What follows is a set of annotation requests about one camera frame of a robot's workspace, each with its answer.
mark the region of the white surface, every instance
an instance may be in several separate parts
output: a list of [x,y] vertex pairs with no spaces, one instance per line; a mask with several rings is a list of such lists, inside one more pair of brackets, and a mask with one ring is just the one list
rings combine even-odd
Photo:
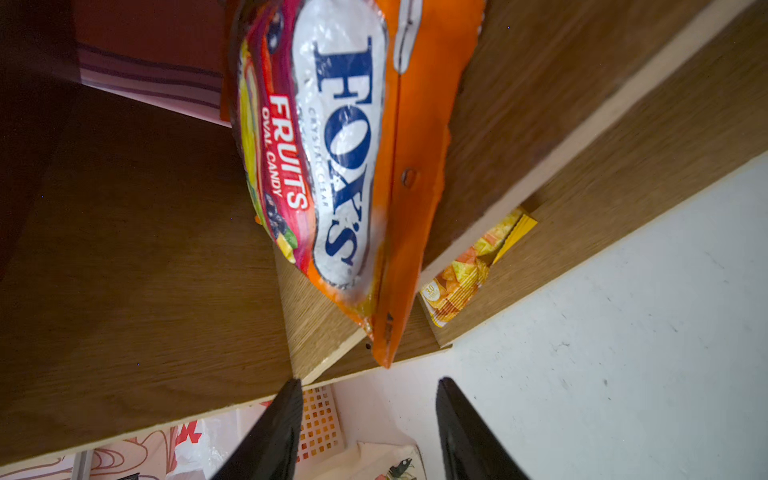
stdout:
[[768,478],[766,186],[763,155],[452,350],[334,385],[348,442],[443,478],[447,375],[533,480]]

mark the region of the wooden cabinet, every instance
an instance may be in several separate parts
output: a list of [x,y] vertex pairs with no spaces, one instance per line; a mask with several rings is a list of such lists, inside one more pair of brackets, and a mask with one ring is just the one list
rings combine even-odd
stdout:
[[[76,70],[71,29],[45,21],[68,2],[6,4],[0,465],[376,367],[253,221],[229,129],[41,70]],[[539,225],[445,328],[417,303],[396,361],[768,149],[767,51],[765,2],[491,2],[422,282],[526,198]]]

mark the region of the wooden panel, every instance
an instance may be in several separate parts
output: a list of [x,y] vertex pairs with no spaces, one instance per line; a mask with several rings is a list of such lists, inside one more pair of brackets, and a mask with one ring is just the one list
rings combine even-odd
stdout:
[[291,377],[229,129],[82,88],[40,193],[0,283],[0,465]]
[[69,0],[0,1],[0,279],[79,85]]
[[366,333],[276,247],[274,253],[293,375],[310,384]]
[[[382,368],[371,356],[370,340],[367,338],[355,345],[341,359],[328,368],[316,383],[329,383],[362,372]],[[440,346],[428,324],[426,313],[418,301],[413,303],[408,326],[402,335],[395,362],[404,362],[417,356],[438,352]]]
[[744,12],[535,200],[539,221],[441,345],[768,150],[768,2]]
[[[708,3],[489,2],[456,99],[445,191],[432,222],[422,283],[549,180],[748,2],[716,0],[710,10],[722,22],[715,18],[686,31],[669,58],[650,62]],[[645,71],[644,65],[654,68]],[[609,99],[614,104],[599,111]],[[597,131],[579,132],[587,120]],[[579,141],[565,142],[576,133]]]

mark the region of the orange candy bag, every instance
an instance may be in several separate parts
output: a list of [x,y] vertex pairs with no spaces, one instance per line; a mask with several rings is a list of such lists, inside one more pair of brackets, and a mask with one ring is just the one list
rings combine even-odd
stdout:
[[389,367],[482,0],[230,6],[230,117],[258,221]]

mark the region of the dark stripe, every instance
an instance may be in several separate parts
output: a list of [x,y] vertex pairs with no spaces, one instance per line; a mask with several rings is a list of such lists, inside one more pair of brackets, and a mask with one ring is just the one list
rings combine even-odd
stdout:
[[147,95],[148,97],[169,98],[171,100],[186,101],[192,104],[198,104],[198,105],[203,105],[205,107],[215,108],[216,110],[219,109],[219,105],[217,104],[211,104],[203,100],[197,100],[196,98],[182,97],[181,95],[164,94],[159,91],[146,91],[146,90],[140,90],[138,88],[117,87],[115,85],[103,84],[97,81],[83,80],[82,83],[83,85],[87,85],[89,87],[105,88],[107,90],[114,90],[114,91],[124,91],[125,93],[128,93],[128,94]]
[[117,60],[135,63],[137,65],[144,65],[147,67],[157,67],[157,68],[168,68],[170,70],[187,71],[190,73],[199,73],[204,75],[210,75],[216,78],[221,78],[221,73],[218,73],[216,71],[205,70],[197,67],[187,67],[186,65],[173,65],[170,63],[162,63],[159,61],[148,61],[148,60],[141,60],[140,58],[126,57],[125,55],[120,55],[109,50],[102,50],[100,48],[97,48],[91,45],[86,45],[85,43],[78,43],[78,48],[82,48],[83,50],[88,50],[93,53],[103,55],[105,57],[111,57],[111,58],[116,58]]
[[121,71],[111,70],[110,68],[97,67],[96,65],[90,65],[81,63],[80,68],[84,70],[95,71],[96,73],[102,73],[106,75],[112,75],[113,77],[126,78],[128,80],[149,81],[156,84],[165,85],[183,85],[185,87],[203,88],[208,91],[212,91],[220,94],[221,88],[212,87],[211,85],[201,84],[196,81],[188,80],[173,80],[169,78],[157,78],[157,77],[145,77],[143,75],[134,75],[129,73],[123,73]]

